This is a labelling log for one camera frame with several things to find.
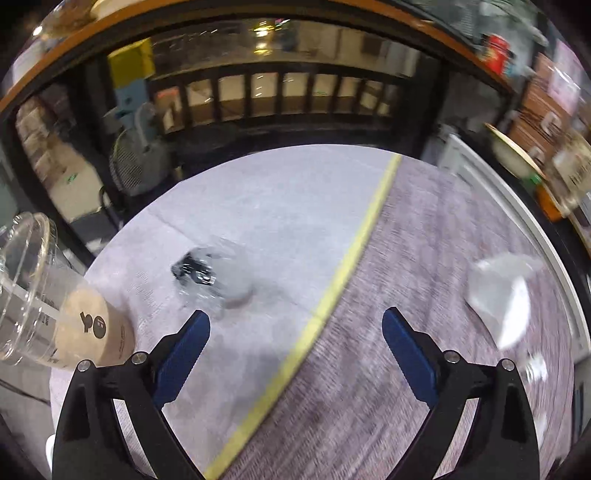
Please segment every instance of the blue gripper pad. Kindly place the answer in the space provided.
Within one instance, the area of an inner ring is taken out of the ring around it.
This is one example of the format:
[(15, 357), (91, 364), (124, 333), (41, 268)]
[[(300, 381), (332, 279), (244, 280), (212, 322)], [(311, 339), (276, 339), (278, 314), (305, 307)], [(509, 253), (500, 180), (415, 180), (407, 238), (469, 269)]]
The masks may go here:
[(189, 321), (192, 324), (185, 330), (158, 370), (156, 390), (152, 395), (158, 408), (176, 400), (209, 339), (209, 317), (206, 314), (195, 312)]
[(412, 336), (410, 325), (394, 309), (384, 312), (382, 333), (417, 400), (437, 403), (436, 374)]

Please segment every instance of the yellow line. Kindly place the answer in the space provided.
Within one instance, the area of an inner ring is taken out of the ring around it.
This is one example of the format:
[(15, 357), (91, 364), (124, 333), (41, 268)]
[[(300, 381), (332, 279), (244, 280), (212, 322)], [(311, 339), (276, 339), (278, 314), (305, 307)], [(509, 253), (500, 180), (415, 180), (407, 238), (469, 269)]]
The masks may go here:
[(291, 352), (281, 364), (276, 376), (271, 380), (263, 395), (257, 400), (250, 412), (230, 437), (216, 459), (209, 465), (205, 472), (207, 480), (217, 480), (226, 468), (244, 448), (248, 440), (255, 433), (258, 426), (270, 412), (271, 408), (283, 392), (292, 377), (296, 374), (301, 363), (314, 345), (318, 335), (322, 331), (326, 320), (334, 310), (339, 301), (347, 282), (351, 278), (365, 245), (369, 240), (375, 222), (378, 219), (382, 206), (386, 201), (388, 192), (394, 181), (396, 170), (400, 163), (400, 154), (394, 154), (388, 167), (382, 176), (382, 180), (374, 193), (369, 209), (365, 214), (363, 223), (357, 231), (353, 244), (350, 246), (343, 261), (339, 265), (328, 289), (316, 307), (313, 317), (308, 321), (303, 333)]

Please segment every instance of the red can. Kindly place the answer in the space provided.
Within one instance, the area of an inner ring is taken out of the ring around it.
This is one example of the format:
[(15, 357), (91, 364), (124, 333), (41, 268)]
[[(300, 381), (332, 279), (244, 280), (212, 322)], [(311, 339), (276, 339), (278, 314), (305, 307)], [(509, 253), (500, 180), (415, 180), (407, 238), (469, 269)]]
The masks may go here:
[(500, 35), (489, 35), (486, 43), (484, 63), (495, 73), (503, 75), (505, 63), (509, 59), (509, 42)]

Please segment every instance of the yellow box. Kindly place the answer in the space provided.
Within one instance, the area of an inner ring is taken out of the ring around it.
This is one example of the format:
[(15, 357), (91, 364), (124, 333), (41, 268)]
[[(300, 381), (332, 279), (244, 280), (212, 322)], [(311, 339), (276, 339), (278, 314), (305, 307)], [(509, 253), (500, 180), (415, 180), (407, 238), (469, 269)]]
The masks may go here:
[(148, 78), (156, 72), (152, 42), (149, 38), (115, 50), (109, 54), (108, 59), (115, 88), (129, 85), (134, 80)]

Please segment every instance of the clear plastic cup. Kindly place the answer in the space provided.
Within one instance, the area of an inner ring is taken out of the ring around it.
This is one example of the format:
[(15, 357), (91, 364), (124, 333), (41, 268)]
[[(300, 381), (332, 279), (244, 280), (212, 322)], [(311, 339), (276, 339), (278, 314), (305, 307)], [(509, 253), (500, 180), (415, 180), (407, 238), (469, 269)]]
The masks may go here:
[(72, 269), (45, 215), (23, 213), (0, 229), (1, 360), (116, 365), (134, 346), (129, 320)]

